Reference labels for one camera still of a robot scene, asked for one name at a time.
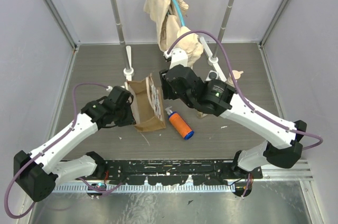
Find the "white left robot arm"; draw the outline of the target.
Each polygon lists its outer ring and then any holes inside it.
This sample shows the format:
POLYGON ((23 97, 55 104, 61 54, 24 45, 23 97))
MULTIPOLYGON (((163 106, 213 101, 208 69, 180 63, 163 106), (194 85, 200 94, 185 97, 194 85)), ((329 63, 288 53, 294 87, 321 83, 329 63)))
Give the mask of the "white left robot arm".
POLYGON ((73 161, 63 161, 77 145, 100 129, 134 125, 133 94, 121 86, 109 87, 109 94, 87 103, 75 119, 40 147, 14 156, 17 185, 33 202, 47 198, 54 188, 84 176, 94 180, 106 176, 105 160, 88 152, 73 161))

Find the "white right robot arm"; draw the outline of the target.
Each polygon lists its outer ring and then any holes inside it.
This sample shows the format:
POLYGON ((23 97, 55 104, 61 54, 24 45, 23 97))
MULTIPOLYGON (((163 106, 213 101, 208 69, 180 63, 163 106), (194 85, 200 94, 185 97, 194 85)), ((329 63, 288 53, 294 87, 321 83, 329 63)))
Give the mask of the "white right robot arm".
POLYGON ((259 112, 269 119, 278 119, 277 116, 257 105, 250 109, 230 84, 211 77, 203 81, 191 68, 183 65, 162 70, 159 77, 164 99, 180 99, 189 108, 229 119, 265 139, 256 147, 236 152, 230 166, 235 177, 245 178, 254 169, 267 164, 289 169, 300 159, 302 135, 295 133, 295 130, 306 131, 307 125, 302 120, 293 123, 282 119, 282 125, 277 126, 260 116, 259 112))

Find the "watermelon print canvas bag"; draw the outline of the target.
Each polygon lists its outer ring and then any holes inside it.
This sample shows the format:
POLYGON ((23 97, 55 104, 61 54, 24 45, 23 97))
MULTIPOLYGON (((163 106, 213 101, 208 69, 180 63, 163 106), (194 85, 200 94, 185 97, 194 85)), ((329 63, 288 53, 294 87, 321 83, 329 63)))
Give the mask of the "watermelon print canvas bag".
POLYGON ((139 133, 165 129, 165 116, 161 90, 150 74, 141 81, 126 81, 126 89, 133 95, 131 105, 135 129, 139 133))

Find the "orange bottle blue pump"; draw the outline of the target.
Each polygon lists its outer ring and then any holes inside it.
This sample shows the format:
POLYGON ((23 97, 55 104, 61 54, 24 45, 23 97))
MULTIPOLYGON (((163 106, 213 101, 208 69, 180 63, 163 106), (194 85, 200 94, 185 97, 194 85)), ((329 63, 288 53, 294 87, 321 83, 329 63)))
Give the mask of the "orange bottle blue pump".
POLYGON ((168 121, 184 140, 190 139, 194 135, 194 130, 186 123, 179 113, 172 111, 171 108, 171 106, 165 108, 168 115, 168 121))

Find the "white square bottle black cap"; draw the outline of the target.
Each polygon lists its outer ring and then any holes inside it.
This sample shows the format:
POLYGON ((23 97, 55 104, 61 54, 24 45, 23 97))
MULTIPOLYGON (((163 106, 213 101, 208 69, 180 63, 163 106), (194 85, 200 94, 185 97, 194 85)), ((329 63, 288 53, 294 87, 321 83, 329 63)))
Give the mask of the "white square bottle black cap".
POLYGON ((206 77, 206 81, 212 81, 212 80, 219 80, 219 73, 213 70, 210 70, 207 77, 206 77))

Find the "beige bottle wide cap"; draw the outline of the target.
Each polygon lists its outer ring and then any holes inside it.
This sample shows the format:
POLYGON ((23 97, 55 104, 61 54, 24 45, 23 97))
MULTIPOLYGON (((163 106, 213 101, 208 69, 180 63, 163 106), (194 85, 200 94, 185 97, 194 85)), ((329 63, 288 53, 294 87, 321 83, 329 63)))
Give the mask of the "beige bottle wide cap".
POLYGON ((201 111, 197 111, 196 115, 197 115, 197 118, 199 118, 199 119, 202 119, 202 118, 208 116, 208 114, 205 114, 205 113, 203 113, 201 111))

